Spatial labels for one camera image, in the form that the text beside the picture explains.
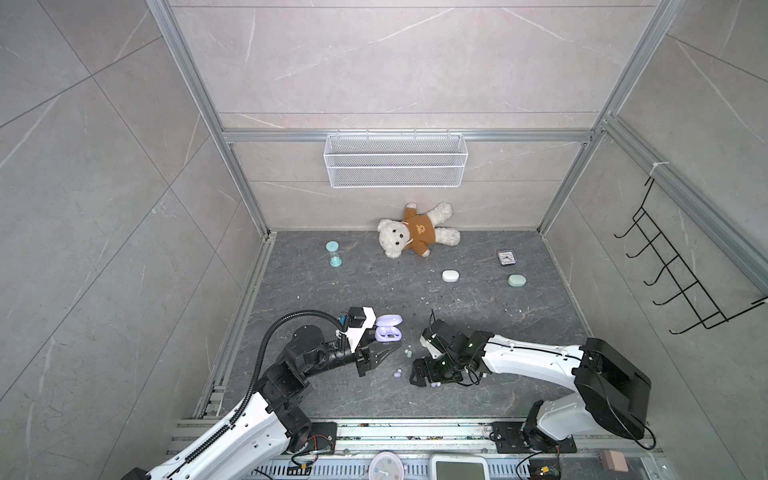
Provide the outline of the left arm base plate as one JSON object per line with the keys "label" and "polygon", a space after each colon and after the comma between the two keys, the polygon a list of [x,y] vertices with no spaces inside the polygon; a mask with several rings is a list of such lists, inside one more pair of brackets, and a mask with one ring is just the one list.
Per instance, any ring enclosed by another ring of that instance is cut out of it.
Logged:
{"label": "left arm base plate", "polygon": [[313,451],[335,451],[338,423],[332,421],[311,422],[308,429],[291,438],[287,451],[297,453]]}

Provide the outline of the purple earbud charging case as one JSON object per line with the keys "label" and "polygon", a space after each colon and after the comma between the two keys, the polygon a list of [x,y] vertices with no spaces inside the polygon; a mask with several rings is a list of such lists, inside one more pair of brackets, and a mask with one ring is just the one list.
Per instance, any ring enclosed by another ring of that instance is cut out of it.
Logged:
{"label": "purple earbud charging case", "polygon": [[375,338],[380,343],[398,342],[402,339],[399,325],[403,322],[400,315],[387,314],[379,316],[375,321]]}

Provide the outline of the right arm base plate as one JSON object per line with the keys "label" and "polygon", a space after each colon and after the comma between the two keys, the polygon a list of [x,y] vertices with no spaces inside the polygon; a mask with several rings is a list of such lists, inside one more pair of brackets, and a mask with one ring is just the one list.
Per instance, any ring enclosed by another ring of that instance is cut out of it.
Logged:
{"label": "right arm base plate", "polygon": [[553,440],[536,428],[528,431],[523,422],[493,422],[489,439],[495,444],[499,454],[577,452],[572,436],[564,440]]}

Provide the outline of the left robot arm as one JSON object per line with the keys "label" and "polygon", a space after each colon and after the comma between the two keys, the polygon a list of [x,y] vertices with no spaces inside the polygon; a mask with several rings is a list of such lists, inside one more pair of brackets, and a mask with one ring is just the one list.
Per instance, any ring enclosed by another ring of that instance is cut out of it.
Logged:
{"label": "left robot arm", "polygon": [[353,331],[326,341],[319,327],[297,329],[278,359],[256,380],[234,410],[164,463],[146,471],[134,468],[126,479],[241,479],[256,466],[307,442],[312,423],[299,404],[308,378],[350,363],[363,376],[401,346],[395,326]]}

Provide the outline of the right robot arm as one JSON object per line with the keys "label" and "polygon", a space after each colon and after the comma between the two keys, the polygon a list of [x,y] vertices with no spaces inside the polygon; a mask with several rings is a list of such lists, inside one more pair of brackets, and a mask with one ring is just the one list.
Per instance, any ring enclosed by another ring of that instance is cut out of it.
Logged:
{"label": "right robot arm", "polygon": [[535,402],[521,428],[532,449],[547,450],[574,434],[603,430],[641,442],[652,382],[608,342],[544,345],[487,331],[465,334],[442,320],[424,329],[420,343],[429,354],[412,364],[410,382],[473,386],[490,374],[512,374],[568,389],[557,400]]}

